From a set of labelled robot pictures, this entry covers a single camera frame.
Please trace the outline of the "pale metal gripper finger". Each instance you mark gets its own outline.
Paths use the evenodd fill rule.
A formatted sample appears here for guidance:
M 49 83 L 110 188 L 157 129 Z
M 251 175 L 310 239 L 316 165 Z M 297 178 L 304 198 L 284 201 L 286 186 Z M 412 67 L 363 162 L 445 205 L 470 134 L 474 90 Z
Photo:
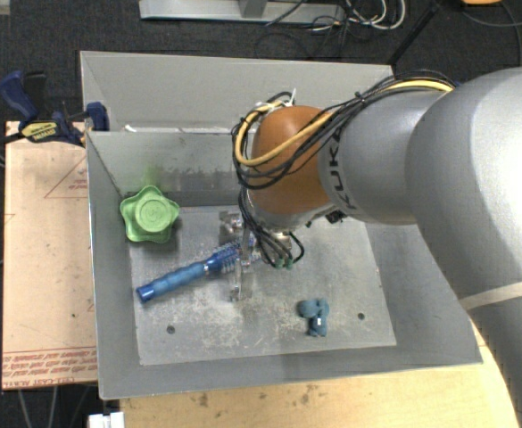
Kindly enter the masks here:
M 243 220 L 240 212 L 223 210 L 219 214 L 220 234 L 238 235 L 243 229 Z
M 253 260 L 237 259 L 230 282 L 229 298 L 232 302 L 250 300 L 253 296 Z

